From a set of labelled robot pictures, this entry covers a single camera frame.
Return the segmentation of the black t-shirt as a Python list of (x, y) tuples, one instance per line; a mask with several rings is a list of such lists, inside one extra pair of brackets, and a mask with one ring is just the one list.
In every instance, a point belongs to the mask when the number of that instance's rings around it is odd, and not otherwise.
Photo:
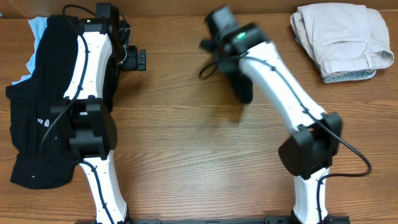
[(238, 65), (238, 58), (224, 58), (218, 70), (228, 78), (235, 96), (242, 104), (249, 104), (253, 99), (253, 82), (245, 76)]

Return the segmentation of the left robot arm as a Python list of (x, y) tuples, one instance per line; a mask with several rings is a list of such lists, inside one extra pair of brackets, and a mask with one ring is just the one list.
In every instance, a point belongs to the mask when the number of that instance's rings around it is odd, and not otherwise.
[(146, 50), (130, 45), (131, 27), (110, 2), (96, 5), (77, 28), (78, 53), (72, 79), (50, 112), (51, 127), (79, 164), (96, 207), (95, 223), (132, 223), (114, 166), (118, 132), (105, 103), (105, 91), (120, 72), (146, 70)]

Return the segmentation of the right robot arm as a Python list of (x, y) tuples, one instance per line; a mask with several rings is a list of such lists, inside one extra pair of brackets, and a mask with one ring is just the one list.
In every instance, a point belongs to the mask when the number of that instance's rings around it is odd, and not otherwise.
[(342, 119), (327, 113), (300, 86), (281, 59), (273, 41), (255, 23), (240, 25), (228, 6), (211, 11), (205, 22), (210, 32), (200, 47), (214, 55), (200, 78), (220, 72), (228, 77), (240, 102), (253, 99), (258, 86), (282, 118), (288, 139), (279, 157), (294, 178), (295, 204), (289, 215), (267, 216), (265, 223), (349, 223), (347, 216), (328, 213), (326, 181), (340, 146)]

